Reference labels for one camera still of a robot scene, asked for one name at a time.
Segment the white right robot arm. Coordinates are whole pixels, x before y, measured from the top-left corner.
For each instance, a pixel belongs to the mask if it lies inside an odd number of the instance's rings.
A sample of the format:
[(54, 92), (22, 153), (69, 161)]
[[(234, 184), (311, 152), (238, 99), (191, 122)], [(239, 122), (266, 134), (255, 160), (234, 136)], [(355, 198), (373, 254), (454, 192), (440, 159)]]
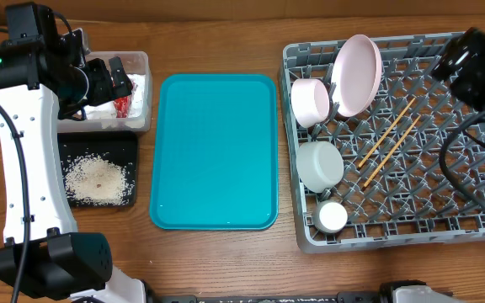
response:
[[(451, 95), (477, 112), (446, 137), (440, 148), (439, 165), (450, 184), (485, 212), (485, 200), (479, 199), (461, 185), (445, 160), (449, 146), (459, 134), (465, 135), (472, 125), (485, 123), (485, 32), (471, 27), (463, 35), (451, 40), (443, 56), (431, 71), (431, 76), (443, 82), (454, 73), (457, 73), (458, 77), (450, 83)], [(475, 142), (485, 148), (484, 142), (480, 140)]]

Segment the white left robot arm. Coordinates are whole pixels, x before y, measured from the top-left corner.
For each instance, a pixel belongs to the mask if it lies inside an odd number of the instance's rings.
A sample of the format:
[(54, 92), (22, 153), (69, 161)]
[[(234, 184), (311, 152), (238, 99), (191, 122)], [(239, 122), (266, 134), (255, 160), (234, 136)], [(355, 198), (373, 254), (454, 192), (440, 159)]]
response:
[(61, 15), (9, 5), (0, 45), (0, 145), (6, 220), (0, 280), (20, 295), (75, 302), (153, 302), (142, 280), (118, 269), (106, 237), (81, 232), (67, 202), (57, 124), (84, 107), (130, 95), (119, 57), (87, 60), (83, 32), (60, 35)]

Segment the large pink plate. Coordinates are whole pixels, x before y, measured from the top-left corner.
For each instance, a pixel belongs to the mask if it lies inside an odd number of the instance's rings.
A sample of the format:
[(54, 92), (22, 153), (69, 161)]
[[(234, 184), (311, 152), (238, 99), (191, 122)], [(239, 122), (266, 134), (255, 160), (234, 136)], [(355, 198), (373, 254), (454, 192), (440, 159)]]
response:
[(338, 113), (352, 117), (373, 102), (382, 74), (381, 53), (375, 42), (365, 35), (350, 37), (340, 48), (333, 64), (332, 100)]

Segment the red snack wrapper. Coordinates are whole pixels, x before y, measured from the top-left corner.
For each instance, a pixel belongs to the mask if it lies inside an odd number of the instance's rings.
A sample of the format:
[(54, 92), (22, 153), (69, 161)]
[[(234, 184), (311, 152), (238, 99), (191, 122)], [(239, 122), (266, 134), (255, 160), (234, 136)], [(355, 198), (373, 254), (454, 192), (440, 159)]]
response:
[(114, 101), (114, 107), (117, 118), (127, 118), (131, 107), (131, 97), (117, 98)]

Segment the small pink bowl with crumbs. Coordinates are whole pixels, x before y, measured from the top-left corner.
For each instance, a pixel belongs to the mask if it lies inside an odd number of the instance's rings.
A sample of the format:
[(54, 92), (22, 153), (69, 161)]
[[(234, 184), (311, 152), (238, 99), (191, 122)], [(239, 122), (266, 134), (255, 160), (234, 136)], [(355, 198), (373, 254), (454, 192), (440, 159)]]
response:
[(304, 128), (321, 123), (328, 117), (328, 91), (319, 79), (295, 80), (290, 103), (296, 121)]

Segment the white napkin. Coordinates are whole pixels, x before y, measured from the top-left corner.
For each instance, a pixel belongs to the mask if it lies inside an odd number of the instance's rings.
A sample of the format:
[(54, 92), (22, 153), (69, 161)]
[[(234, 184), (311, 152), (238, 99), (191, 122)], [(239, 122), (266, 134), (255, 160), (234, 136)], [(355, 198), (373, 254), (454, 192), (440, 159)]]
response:
[[(144, 75), (130, 74), (129, 79), (132, 81), (133, 89), (130, 95), (131, 107), (127, 118), (135, 118), (144, 109), (146, 78)], [(99, 106), (86, 106), (84, 109), (88, 120), (117, 118), (114, 101)]]

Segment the white paper cup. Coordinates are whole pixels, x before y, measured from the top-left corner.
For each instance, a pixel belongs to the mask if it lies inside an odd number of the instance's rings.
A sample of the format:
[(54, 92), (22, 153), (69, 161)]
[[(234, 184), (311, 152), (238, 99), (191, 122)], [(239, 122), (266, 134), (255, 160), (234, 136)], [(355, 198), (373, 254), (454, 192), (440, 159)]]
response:
[(348, 221), (347, 210), (338, 202), (320, 203), (312, 214), (313, 225), (321, 232), (334, 234), (341, 231)]

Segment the grey bowl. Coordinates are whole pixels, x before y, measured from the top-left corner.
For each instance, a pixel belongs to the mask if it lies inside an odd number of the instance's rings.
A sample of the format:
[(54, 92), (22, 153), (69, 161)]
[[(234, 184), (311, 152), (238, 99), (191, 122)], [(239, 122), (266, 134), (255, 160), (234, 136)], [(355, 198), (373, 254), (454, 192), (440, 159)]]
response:
[(296, 170), (303, 184), (321, 193), (344, 177), (344, 161), (335, 145), (327, 141), (306, 142), (296, 152)]

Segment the wooden chopstick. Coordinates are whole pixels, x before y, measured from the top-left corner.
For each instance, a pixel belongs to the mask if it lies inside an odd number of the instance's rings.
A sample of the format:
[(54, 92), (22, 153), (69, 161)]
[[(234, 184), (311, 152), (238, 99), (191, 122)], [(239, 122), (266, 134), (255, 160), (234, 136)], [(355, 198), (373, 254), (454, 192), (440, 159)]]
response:
[(362, 168), (366, 161), (370, 158), (373, 152), (380, 146), (380, 144), (387, 138), (389, 133), (396, 127), (397, 123), (400, 119), (408, 112), (412, 104), (415, 102), (416, 97), (413, 97), (407, 104), (407, 106), (402, 110), (402, 112), (398, 115), (398, 117), (391, 123), (391, 125), (386, 129), (383, 135), (379, 138), (376, 144), (370, 149), (370, 151), (364, 156), (364, 158), (360, 161), (357, 168)]
[(421, 116), (418, 116), (413, 123), (407, 128), (407, 130), (403, 133), (403, 135), (400, 137), (398, 142), (395, 144), (395, 146), (389, 151), (389, 153), (386, 155), (386, 157), (381, 161), (381, 163), (378, 165), (378, 167), (372, 172), (372, 174), (369, 176), (369, 178), (364, 182), (362, 189), (366, 189), (372, 182), (372, 180), (376, 177), (376, 175), (384, 168), (386, 165), (387, 161), (392, 157), (393, 153), (399, 148), (399, 146), (406, 140), (406, 138), (409, 136), (409, 133), (411, 130), (415, 127), (415, 125), (418, 123), (420, 120)]

